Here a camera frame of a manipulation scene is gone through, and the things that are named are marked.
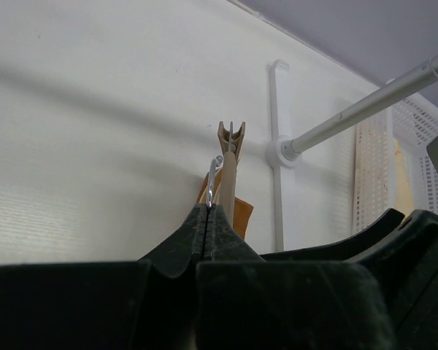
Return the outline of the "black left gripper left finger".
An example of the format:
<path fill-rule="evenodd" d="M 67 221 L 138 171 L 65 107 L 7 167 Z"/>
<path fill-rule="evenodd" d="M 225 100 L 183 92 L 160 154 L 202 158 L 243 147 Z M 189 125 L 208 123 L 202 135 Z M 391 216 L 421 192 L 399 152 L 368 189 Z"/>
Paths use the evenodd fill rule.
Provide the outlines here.
<path fill-rule="evenodd" d="M 0 266 L 0 349 L 169 349 L 196 316 L 209 210 L 142 259 Z"/>

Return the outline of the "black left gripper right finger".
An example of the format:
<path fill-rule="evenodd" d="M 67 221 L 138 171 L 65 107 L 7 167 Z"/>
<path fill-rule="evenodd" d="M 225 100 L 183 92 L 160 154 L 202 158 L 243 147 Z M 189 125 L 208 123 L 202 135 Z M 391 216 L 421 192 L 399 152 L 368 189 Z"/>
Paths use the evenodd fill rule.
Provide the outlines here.
<path fill-rule="evenodd" d="M 204 262 L 196 270 L 198 349 L 396 349 L 381 286 L 358 253 L 398 224 L 385 211 L 360 233 L 296 259 Z"/>

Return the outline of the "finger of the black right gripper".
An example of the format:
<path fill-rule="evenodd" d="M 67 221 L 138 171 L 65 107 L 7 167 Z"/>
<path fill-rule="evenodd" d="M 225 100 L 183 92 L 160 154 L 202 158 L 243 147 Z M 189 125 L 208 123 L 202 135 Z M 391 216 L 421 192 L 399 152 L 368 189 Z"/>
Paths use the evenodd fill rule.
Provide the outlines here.
<path fill-rule="evenodd" d="M 438 349 L 438 215 L 387 210 L 366 229 L 322 246 L 263 254 L 266 261 L 340 260 L 364 266 L 385 298 L 400 349 Z"/>

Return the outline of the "brown boxer underwear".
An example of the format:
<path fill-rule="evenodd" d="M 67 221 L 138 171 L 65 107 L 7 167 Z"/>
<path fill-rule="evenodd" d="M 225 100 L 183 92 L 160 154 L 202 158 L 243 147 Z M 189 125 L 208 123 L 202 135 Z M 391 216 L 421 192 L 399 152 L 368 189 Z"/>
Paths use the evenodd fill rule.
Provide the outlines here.
<path fill-rule="evenodd" d="M 196 199 L 197 203 L 203 203 L 205 201 L 208 179 L 209 175 L 206 174 Z M 234 199 L 233 229 L 242 239 L 245 239 L 248 222 L 253 213 L 253 209 L 254 207 L 248 202 L 243 201 L 238 197 Z"/>

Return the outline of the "wooden clip hanger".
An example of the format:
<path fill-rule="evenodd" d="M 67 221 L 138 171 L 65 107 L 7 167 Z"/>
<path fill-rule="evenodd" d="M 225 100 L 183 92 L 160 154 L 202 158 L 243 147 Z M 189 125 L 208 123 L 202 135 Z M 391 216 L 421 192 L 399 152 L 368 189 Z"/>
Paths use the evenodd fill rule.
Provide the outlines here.
<path fill-rule="evenodd" d="M 217 197 L 216 204 L 223 207 L 230 226 L 233 226 L 234 220 L 237 164 L 245 137 L 245 126 L 245 122 L 242 122 L 238 130 L 234 131 L 233 122 L 230 122 L 228 129 L 223 121 L 219 123 L 218 141 L 222 155 L 212 159 L 204 191 L 207 207 L 210 209 Z"/>

